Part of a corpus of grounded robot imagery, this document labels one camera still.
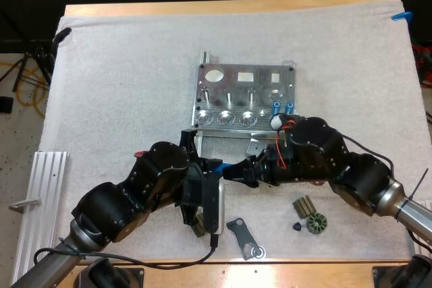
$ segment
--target red wire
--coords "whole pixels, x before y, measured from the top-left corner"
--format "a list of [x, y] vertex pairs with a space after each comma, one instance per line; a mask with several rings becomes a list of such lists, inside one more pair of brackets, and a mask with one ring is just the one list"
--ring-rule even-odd
[[[283, 130], [292, 129], [292, 126], [295, 124], [296, 124], [296, 121], [293, 121], [293, 120], [286, 121], [282, 125], [281, 129], [283, 129]], [[277, 160], [277, 163], [276, 163], [277, 166], [279, 168], [286, 170], [286, 164], [285, 164], [284, 158], [282, 157], [281, 150], [279, 149], [279, 132], [276, 132], [276, 151], [277, 151], [277, 155], [279, 155], [279, 159]]]
[[277, 154], [279, 155], [279, 160], [277, 161], [277, 166], [286, 170], [286, 164], [285, 164], [284, 158], [282, 158], [281, 150], [279, 149], [279, 132], [276, 132], [276, 151], [277, 151]]

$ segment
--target wooden table edge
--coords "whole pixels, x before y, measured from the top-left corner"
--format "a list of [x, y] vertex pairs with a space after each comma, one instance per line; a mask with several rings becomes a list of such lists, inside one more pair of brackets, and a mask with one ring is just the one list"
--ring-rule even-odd
[[260, 13], [394, 0], [222, 0], [166, 3], [97, 3], [66, 5], [65, 16], [150, 16]]

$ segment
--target metal gear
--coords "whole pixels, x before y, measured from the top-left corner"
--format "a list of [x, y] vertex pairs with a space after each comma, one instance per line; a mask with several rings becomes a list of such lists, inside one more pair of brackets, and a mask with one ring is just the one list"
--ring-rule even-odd
[[310, 215], [306, 222], [306, 228], [312, 234], [320, 234], [324, 232], [326, 227], [327, 227], [327, 219], [325, 218], [324, 215], [320, 214], [319, 212]]

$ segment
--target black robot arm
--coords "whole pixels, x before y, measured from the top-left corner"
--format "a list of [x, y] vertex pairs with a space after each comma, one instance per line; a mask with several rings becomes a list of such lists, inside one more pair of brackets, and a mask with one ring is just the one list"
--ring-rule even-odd
[[221, 174], [211, 169], [222, 161], [198, 157], [195, 133], [183, 131], [179, 146], [153, 144], [135, 155], [136, 162], [125, 181], [102, 183], [85, 194], [72, 211], [70, 234], [55, 248], [69, 255], [46, 255], [12, 287], [54, 287], [77, 265], [82, 253], [98, 252], [111, 241], [121, 241], [150, 213], [173, 203], [180, 206], [184, 223], [190, 226], [196, 224], [196, 212], [202, 207], [202, 226], [212, 235], [214, 252], [217, 235], [223, 230], [223, 188]]

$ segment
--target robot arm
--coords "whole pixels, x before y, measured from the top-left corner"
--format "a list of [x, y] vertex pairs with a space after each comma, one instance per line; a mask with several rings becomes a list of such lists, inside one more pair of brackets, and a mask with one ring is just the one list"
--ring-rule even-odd
[[[326, 180], [349, 205], [369, 216], [394, 217], [432, 242], [432, 212], [406, 197], [402, 184], [394, 179], [392, 167], [371, 154], [349, 152], [344, 136], [321, 118], [280, 114], [273, 119], [272, 126], [286, 133], [288, 145], [269, 145], [259, 156], [224, 168], [225, 179], [252, 188], [259, 181], [280, 185]], [[110, 241], [121, 241], [150, 213], [171, 203], [180, 206], [184, 223], [190, 226], [195, 225], [197, 209], [202, 206], [205, 230], [220, 234], [220, 174], [211, 171], [222, 161], [198, 157], [195, 132], [183, 131], [179, 146], [154, 144], [137, 156], [125, 181], [117, 185], [102, 183], [87, 193], [72, 212], [70, 234], [56, 248], [100, 251]], [[12, 287], [54, 287], [79, 261], [77, 255], [48, 254]]]
[[[255, 188], [259, 181], [280, 185], [322, 179], [349, 205], [372, 216], [391, 216], [425, 241], [432, 242], [432, 212], [408, 198], [391, 169], [372, 154], [349, 152], [341, 133], [318, 117], [276, 115], [287, 146], [269, 145], [258, 157], [226, 167], [225, 179]], [[280, 165], [280, 156], [285, 168]]]
[[[198, 207], [203, 210], [204, 230], [221, 234], [223, 220], [219, 179], [209, 172], [221, 160], [198, 157], [196, 131], [183, 131], [180, 145], [157, 142], [136, 154], [136, 162], [125, 181], [107, 182], [93, 188], [73, 209], [70, 234], [56, 247], [65, 252], [98, 252], [109, 242], [119, 242], [142, 225], [150, 213], [175, 203], [182, 209], [184, 224], [194, 226]], [[77, 255], [48, 254], [12, 285], [13, 288], [51, 288], [79, 263]]]

